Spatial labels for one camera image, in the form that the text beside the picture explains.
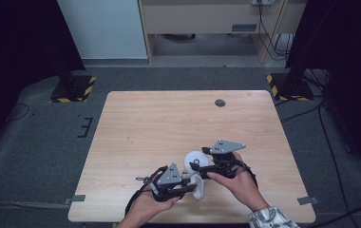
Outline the person's left hand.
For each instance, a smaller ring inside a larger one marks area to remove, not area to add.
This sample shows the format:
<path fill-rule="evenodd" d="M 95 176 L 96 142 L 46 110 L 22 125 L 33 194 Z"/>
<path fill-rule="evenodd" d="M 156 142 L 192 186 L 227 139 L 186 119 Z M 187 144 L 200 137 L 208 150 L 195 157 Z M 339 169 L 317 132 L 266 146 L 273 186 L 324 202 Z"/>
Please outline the person's left hand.
<path fill-rule="evenodd" d="M 147 222 L 157 214 L 170 210 L 179 198 L 169 199 L 164 202 L 155 201 L 150 191 L 142 192 L 133 202 L 125 217 L 141 217 L 147 219 Z"/>

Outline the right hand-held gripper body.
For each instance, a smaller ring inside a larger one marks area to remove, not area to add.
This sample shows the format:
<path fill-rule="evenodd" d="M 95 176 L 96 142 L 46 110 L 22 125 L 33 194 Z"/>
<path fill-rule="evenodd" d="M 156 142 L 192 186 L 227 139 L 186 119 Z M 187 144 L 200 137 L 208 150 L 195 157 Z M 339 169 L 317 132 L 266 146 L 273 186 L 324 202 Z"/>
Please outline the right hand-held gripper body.
<path fill-rule="evenodd" d="M 234 155 L 235 151 L 245 147 L 246 145 L 244 143 L 218 140 L 212 147 L 214 155 L 211 155 L 213 158 L 213 165 L 217 167 L 216 173 L 221 174 L 228 179 L 232 179 L 237 175 L 237 169 L 239 167 L 248 170 L 249 167 L 243 161 L 237 160 Z"/>

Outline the beige wooden desk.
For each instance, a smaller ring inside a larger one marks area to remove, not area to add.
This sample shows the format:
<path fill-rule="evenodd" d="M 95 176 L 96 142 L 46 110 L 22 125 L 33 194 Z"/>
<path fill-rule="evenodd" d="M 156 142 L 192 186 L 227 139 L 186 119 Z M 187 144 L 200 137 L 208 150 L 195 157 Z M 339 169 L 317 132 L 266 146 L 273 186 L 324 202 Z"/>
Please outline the beige wooden desk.
<path fill-rule="evenodd" d="M 252 6 L 252 0 L 138 0 L 147 55 L 149 38 L 158 34 L 249 34 L 261 63 L 267 62 L 278 34 L 296 32 L 308 0 L 275 0 Z"/>

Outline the white cabinet panel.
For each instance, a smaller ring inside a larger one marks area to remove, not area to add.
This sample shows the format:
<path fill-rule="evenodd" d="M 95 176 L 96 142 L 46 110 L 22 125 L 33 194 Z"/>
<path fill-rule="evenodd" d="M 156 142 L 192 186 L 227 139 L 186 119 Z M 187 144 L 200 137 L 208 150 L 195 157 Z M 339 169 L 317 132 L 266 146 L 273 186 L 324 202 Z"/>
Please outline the white cabinet panel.
<path fill-rule="evenodd" d="M 146 59 L 138 0 L 57 0 L 83 59 Z"/>

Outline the grey tape piece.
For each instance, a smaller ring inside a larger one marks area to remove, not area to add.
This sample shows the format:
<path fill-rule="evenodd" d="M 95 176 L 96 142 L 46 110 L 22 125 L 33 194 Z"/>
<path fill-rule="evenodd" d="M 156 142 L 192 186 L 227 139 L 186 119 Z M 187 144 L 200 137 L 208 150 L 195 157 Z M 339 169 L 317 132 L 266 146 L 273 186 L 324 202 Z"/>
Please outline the grey tape piece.
<path fill-rule="evenodd" d="M 73 195 L 70 198 L 64 199 L 64 205 L 71 205 L 72 202 L 85 201 L 86 195 Z"/>
<path fill-rule="evenodd" d="M 297 201 L 300 205 L 319 203 L 319 199 L 317 197 L 309 197 L 309 196 L 298 198 Z"/>

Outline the black stand with striped base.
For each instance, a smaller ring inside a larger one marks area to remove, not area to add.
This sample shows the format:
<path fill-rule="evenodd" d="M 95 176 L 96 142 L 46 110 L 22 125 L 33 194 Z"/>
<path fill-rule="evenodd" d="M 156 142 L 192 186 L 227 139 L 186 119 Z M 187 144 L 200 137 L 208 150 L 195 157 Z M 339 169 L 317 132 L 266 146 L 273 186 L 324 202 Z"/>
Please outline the black stand with striped base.
<path fill-rule="evenodd" d="M 96 81 L 95 76 L 82 69 L 63 68 L 58 71 L 58 77 L 58 84 L 50 95 L 52 103 L 84 102 Z"/>
<path fill-rule="evenodd" d="M 308 50 L 301 50 L 285 73 L 271 73 L 266 79 L 277 101 L 309 101 L 314 98 L 310 86 L 303 81 Z"/>

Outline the white plastic cup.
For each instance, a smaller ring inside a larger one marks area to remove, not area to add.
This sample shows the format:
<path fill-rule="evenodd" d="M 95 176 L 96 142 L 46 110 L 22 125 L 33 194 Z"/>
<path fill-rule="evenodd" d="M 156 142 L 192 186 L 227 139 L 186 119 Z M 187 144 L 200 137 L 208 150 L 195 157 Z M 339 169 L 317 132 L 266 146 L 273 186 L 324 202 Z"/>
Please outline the white plastic cup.
<path fill-rule="evenodd" d="M 185 173 L 194 173 L 191 164 L 198 164 L 200 167 L 208 166 L 210 164 L 210 160 L 201 151 L 191 151 L 184 157 L 183 160 L 183 171 Z"/>

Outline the white woven cloth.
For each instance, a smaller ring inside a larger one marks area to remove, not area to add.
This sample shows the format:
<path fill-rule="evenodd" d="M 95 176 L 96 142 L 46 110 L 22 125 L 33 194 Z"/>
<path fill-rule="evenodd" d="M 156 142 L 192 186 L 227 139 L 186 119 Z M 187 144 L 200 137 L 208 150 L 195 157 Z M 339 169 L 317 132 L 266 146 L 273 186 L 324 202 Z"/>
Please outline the white woven cloth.
<path fill-rule="evenodd" d="M 200 201 L 204 199 L 204 186 L 205 180 L 200 176 L 199 173 L 183 173 L 181 176 L 183 179 L 190 178 L 193 183 L 196 183 L 198 186 L 195 190 L 192 191 L 192 194 L 195 200 Z"/>

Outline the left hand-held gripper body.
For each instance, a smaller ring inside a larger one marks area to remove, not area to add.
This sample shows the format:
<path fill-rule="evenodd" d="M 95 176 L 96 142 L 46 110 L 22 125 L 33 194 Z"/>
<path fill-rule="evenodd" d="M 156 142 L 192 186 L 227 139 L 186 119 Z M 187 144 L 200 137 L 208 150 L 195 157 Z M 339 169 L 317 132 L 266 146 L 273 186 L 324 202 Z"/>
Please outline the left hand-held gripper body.
<path fill-rule="evenodd" d="M 169 191 L 171 189 L 183 188 L 181 187 L 182 180 L 181 173 L 175 163 L 160 167 L 149 177 L 137 178 L 137 181 L 142 181 L 143 185 L 135 193 L 135 198 L 137 198 L 146 187 L 149 187 L 155 201 L 164 202 L 171 200 L 169 198 Z"/>

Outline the white power strip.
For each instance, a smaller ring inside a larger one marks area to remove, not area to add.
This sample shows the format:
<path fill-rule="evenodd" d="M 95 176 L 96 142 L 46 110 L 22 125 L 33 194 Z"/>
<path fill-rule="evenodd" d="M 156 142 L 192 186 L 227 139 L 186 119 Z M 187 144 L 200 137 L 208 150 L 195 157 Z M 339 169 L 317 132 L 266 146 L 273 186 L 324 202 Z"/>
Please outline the white power strip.
<path fill-rule="evenodd" d="M 275 0 L 252 0 L 252 6 L 261 6 L 268 7 L 272 6 L 275 3 Z"/>

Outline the person's right hand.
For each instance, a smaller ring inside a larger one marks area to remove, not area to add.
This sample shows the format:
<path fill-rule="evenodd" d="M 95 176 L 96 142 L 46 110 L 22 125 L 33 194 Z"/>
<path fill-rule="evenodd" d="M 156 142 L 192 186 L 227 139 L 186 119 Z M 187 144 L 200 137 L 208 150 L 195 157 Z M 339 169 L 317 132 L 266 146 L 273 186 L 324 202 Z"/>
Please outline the person's right hand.
<path fill-rule="evenodd" d="M 242 167 L 237 169 L 236 176 L 232 179 L 213 172 L 208 172 L 207 176 L 216 183 L 226 187 L 239 202 L 246 205 L 252 212 L 269 206 L 260 194 L 249 172 Z"/>

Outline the black curtain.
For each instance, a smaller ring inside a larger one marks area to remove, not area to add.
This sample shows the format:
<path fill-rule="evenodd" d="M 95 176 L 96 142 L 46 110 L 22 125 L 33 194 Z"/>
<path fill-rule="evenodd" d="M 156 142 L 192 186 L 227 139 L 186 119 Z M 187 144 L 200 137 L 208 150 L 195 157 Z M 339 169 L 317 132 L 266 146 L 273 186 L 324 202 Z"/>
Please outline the black curtain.
<path fill-rule="evenodd" d="M 361 155 L 361 0 L 308 0 L 286 66 L 329 72 L 329 108 Z"/>
<path fill-rule="evenodd" d="M 0 0 L 0 128 L 25 86 L 83 67 L 57 0 Z"/>

